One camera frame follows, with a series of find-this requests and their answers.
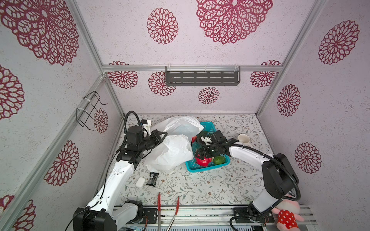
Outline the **red dragon fruit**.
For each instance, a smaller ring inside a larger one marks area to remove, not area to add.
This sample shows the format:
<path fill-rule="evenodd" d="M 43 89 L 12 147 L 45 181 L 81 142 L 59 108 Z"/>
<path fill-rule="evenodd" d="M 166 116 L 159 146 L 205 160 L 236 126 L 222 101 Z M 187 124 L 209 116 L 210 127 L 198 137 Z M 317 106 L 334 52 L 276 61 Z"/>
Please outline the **red dragon fruit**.
<path fill-rule="evenodd" d="M 212 163 L 212 158 L 205 158 L 200 159 L 199 157 L 195 157 L 196 163 L 201 167 L 208 167 L 210 163 Z"/>

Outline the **white plastic bag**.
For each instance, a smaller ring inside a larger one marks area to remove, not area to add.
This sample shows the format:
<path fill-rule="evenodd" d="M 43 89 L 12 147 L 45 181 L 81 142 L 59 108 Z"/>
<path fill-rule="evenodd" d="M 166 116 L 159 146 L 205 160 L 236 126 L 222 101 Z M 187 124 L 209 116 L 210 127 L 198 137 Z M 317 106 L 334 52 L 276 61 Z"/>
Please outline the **white plastic bag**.
<path fill-rule="evenodd" d="M 159 172 L 192 160 L 191 140 L 204 127 L 193 116 L 174 116 L 154 125 L 152 130 L 167 132 L 164 141 L 144 158 L 144 165 L 150 172 Z"/>

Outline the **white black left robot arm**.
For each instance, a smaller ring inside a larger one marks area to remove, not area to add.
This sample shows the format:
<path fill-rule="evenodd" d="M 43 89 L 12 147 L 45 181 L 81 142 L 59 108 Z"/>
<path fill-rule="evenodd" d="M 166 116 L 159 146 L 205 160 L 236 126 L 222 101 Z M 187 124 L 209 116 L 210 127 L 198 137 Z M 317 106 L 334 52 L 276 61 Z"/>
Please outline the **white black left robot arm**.
<path fill-rule="evenodd" d="M 158 130 L 147 133 L 139 125 L 125 132 L 117 161 L 104 185 L 85 208 L 77 208 L 73 214 L 71 223 L 74 231 L 118 231 L 128 222 L 142 219 L 141 202 L 129 200 L 118 209 L 115 209 L 115 204 L 120 191 L 142 160 L 143 153 L 154 150 L 167 135 L 167 132 Z"/>

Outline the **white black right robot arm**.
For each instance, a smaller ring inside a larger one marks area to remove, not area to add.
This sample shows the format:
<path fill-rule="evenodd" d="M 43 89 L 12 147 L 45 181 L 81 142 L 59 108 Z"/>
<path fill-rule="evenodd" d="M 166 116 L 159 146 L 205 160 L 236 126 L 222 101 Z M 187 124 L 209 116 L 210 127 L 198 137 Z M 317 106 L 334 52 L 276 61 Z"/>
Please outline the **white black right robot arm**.
<path fill-rule="evenodd" d="M 299 180 L 287 157 L 284 154 L 263 153 L 249 147 L 249 142 L 245 134 L 228 140 L 221 131 L 201 132 L 196 139 L 200 148 L 195 157 L 207 159 L 227 155 L 240 159 L 262 172 L 265 189 L 248 206 L 251 217 L 268 213 L 285 199 L 299 201 Z"/>

